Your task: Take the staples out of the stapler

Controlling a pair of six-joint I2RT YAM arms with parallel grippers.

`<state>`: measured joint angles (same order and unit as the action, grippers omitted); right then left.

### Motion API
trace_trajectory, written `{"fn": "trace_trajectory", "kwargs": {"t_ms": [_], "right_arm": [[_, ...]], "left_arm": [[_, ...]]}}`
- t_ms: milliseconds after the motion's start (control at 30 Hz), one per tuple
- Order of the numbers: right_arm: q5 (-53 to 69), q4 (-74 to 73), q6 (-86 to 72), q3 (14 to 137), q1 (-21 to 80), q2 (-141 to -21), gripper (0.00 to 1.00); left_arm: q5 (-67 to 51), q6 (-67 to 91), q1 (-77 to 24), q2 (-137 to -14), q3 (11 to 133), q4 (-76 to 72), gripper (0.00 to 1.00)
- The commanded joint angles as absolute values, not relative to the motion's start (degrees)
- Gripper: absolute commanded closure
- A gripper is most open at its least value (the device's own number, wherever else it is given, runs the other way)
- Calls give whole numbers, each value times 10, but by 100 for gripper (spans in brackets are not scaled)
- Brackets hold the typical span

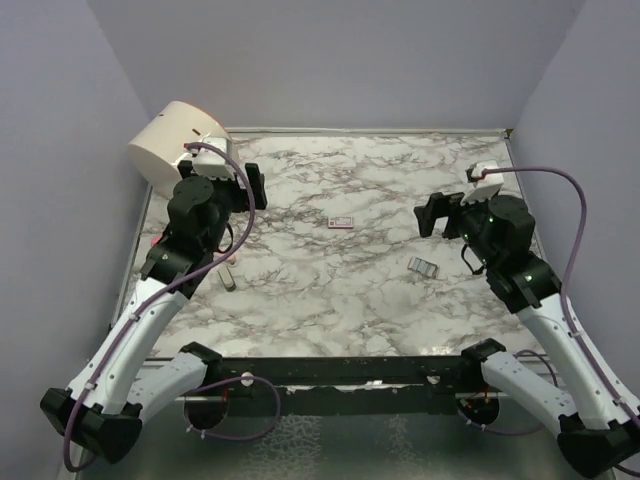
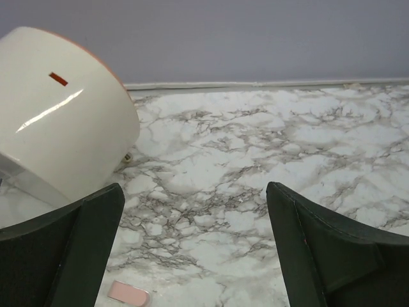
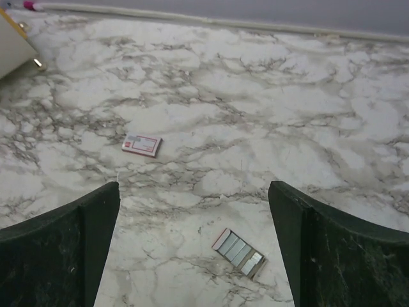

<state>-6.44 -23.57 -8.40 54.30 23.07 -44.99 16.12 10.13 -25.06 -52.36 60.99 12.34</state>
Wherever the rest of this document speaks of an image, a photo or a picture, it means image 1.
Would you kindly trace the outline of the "staple box with staples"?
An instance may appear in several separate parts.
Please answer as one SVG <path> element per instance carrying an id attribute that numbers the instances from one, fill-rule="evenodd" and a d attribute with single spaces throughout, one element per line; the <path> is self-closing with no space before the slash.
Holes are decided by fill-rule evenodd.
<path id="1" fill-rule="evenodd" d="M 439 266 L 437 264 L 419 257 L 412 257 L 408 262 L 407 268 L 410 271 L 419 273 L 426 278 L 436 278 L 439 271 Z"/>

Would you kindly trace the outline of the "beige stapler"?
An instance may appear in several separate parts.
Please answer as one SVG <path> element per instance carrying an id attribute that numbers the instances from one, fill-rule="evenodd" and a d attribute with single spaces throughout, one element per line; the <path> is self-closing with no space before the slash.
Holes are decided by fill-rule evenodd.
<path id="1" fill-rule="evenodd" d="M 236 283 L 233 275 L 226 266 L 220 267 L 217 270 L 217 273 L 226 291 L 232 292 L 236 289 Z"/>

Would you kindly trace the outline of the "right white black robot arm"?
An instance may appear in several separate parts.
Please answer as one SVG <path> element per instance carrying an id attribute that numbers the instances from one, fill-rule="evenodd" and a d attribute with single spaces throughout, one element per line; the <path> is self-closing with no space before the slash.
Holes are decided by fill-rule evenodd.
<path id="1" fill-rule="evenodd" d="M 501 347 L 459 367 L 469 390 L 494 386 L 556 438 L 567 463 L 593 479 L 639 452 L 639 399 L 615 375 L 577 319 L 553 269 L 531 249 L 535 220 L 517 197 L 496 194 L 466 204 L 460 193 L 434 193 L 414 214 L 419 234 L 444 218 L 446 239 L 463 240 L 479 258 L 491 291 L 533 334 L 556 367 L 559 389 Z"/>

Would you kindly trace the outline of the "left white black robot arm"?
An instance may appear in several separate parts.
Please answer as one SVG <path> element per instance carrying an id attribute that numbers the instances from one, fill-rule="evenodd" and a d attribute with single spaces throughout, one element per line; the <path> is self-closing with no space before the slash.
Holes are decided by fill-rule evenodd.
<path id="1" fill-rule="evenodd" d="M 153 374 L 136 376 L 168 323 L 198 286 L 246 240 L 221 249 L 234 213 L 254 215 L 267 206 L 265 177 L 255 163 L 225 179 L 199 174 L 183 160 L 181 180 L 167 204 L 168 224 L 149 250 L 131 298 L 93 358 L 65 388 L 50 388 L 40 408 L 64 438 L 63 461 L 78 445 L 110 463 L 122 460 L 143 425 L 172 401 L 194 389 L 206 395 L 220 385 L 215 356 L 195 346 Z"/>

